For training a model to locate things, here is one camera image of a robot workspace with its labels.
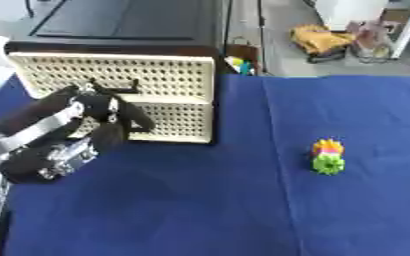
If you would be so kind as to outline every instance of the white perforated panel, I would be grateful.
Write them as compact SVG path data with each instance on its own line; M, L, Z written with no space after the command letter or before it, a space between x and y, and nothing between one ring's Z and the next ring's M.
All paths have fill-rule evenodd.
M91 78L115 89L131 88L137 79L140 94L120 96L141 106L157 128L150 134L132 134L130 139L211 140L215 79L211 57L21 52L9 57L29 94L37 99ZM87 119L75 136L84 136L97 126Z

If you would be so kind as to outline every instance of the toy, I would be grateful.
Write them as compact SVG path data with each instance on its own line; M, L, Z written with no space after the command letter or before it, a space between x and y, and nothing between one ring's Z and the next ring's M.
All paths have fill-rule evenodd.
M321 139L312 148L312 167L320 174L336 175L345 169L345 148L338 141Z
M255 68L250 61L243 60L237 57L227 57L225 58L227 63L233 67L236 72L242 75L253 76L255 75Z

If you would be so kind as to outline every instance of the floor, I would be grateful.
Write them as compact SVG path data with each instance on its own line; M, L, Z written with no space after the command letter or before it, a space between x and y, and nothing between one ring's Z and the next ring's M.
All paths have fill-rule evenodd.
M39 5L33 0L33 6ZM233 12L231 38L242 36L259 45L257 1L236 0ZM324 76L324 75L405 75L410 76L410 55L386 64L362 64L354 57L325 64L308 64L304 54L289 40L288 32L299 24L318 23L313 8L303 0L263 0L266 25L266 53L268 71L276 76ZM14 24L27 19L24 0L0 0L0 35L13 33Z

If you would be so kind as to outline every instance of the white cabinet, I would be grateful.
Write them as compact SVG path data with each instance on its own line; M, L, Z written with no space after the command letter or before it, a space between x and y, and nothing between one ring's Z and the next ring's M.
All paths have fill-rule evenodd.
M351 21L378 20L388 0L317 0L315 8L330 30L345 30Z

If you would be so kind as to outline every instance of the green toy piece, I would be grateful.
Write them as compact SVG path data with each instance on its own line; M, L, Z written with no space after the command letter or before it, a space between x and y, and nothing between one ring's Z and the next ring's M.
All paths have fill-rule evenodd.
M345 160L338 154L320 154L312 161L314 170L324 175L336 175L345 170Z

